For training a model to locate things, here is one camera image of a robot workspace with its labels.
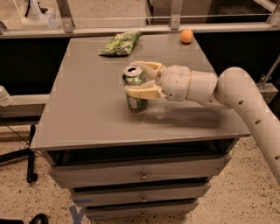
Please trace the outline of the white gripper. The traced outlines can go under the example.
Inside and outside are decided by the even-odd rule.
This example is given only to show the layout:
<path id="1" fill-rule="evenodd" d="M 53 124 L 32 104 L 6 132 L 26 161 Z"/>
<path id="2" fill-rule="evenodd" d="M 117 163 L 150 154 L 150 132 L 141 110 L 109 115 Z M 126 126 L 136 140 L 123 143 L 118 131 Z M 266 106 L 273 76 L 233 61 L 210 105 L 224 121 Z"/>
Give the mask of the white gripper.
<path id="1" fill-rule="evenodd" d="M 134 61 L 133 66 L 139 66 L 153 80 L 140 86 L 124 87 L 125 93 L 133 98 L 155 100 L 165 97 L 172 102 L 182 102 L 186 99 L 191 83 L 191 70 L 187 66 L 169 66 L 165 69 L 162 63 L 154 61 Z"/>

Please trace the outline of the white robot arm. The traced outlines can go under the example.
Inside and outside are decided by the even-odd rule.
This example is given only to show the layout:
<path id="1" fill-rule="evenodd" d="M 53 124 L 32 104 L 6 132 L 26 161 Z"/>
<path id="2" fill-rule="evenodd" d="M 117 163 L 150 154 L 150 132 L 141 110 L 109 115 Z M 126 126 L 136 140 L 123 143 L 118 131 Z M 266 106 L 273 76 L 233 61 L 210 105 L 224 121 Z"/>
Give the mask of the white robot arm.
<path id="1" fill-rule="evenodd" d="M 280 121 L 245 70 L 230 67 L 216 75 L 187 66 L 166 67 L 158 62 L 135 61 L 124 68 L 123 75 L 129 78 L 124 85 L 129 97 L 192 101 L 208 107 L 233 109 L 246 123 L 280 183 Z"/>

